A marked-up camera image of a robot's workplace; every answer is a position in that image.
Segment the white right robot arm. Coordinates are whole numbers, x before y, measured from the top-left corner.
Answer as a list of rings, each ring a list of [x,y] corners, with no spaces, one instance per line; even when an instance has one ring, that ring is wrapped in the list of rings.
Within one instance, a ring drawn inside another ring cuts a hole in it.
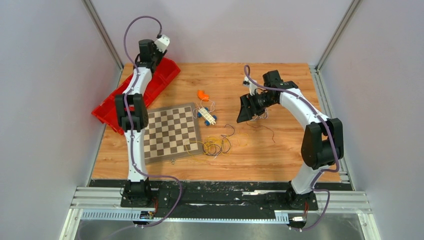
[[[277,70],[263,74],[262,85],[251,78],[248,65],[244,74],[243,85],[249,92],[240,97],[237,123],[251,121],[268,107],[281,105],[304,130],[300,149],[303,164],[283,195],[284,204],[299,209],[312,198],[315,183],[324,172],[339,171],[339,160],[344,156],[343,124],[338,118],[321,113],[293,81],[283,81]]]

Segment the orange pipe elbow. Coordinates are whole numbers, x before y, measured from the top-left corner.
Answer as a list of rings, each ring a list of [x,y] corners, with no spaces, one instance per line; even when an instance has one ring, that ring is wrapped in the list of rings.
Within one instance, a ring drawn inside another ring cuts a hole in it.
[[[208,102],[210,100],[210,96],[206,94],[203,90],[197,91],[197,97],[204,102]]]

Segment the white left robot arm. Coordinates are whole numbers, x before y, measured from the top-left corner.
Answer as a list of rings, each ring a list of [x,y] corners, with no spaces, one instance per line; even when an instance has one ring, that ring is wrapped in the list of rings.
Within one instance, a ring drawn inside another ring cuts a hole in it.
[[[153,201],[144,150],[144,135],[149,125],[144,94],[169,44],[170,39],[165,35],[155,41],[140,40],[129,85],[114,98],[118,125],[124,132],[128,152],[128,177],[120,203],[124,208],[143,208]]]

